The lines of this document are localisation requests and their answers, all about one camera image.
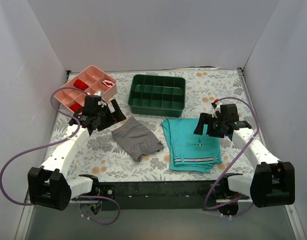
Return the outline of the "grey striped underwear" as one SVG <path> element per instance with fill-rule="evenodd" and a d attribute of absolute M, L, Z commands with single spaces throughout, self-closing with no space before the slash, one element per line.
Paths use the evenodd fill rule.
<path fill-rule="evenodd" d="M 163 143 L 156 135 L 134 117 L 128 118 L 111 134 L 117 144 L 136 162 L 164 149 Z"/>

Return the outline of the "teal shorts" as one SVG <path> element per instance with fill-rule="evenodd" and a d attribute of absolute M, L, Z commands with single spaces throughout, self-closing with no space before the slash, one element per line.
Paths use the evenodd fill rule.
<path fill-rule="evenodd" d="M 197 118 L 167 118 L 161 125 L 170 151 L 170 170 L 209 173 L 222 163 L 220 139 L 194 134 Z"/>

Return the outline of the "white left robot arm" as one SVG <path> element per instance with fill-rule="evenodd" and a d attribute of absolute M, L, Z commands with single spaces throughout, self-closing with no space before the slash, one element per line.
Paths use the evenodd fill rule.
<path fill-rule="evenodd" d="M 67 175 L 75 156 L 94 131 L 100 132 L 126 119 L 117 101 L 112 99 L 110 102 L 114 111 L 101 96 L 87 95 L 84 98 L 84 105 L 69 121 L 64 142 L 40 167 L 32 167 L 27 174 L 32 204 L 63 211 L 73 198 L 84 195 L 95 200 L 99 196 L 97 177 L 82 174 L 67 179 Z"/>

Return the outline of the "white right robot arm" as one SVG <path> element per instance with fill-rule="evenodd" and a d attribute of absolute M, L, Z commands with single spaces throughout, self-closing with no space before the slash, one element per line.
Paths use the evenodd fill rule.
<path fill-rule="evenodd" d="M 292 205 L 295 202 L 295 168 L 274 156 L 257 138 L 247 121 L 239 119 L 235 104 L 212 104 L 214 112 L 201 113 L 195 135 L 228 137 L 251 163 L 252 177 L 225 174 L 217 181 L 220 194 L 231 199 L 236 194 L 251 198 L 258 208 Z"/>

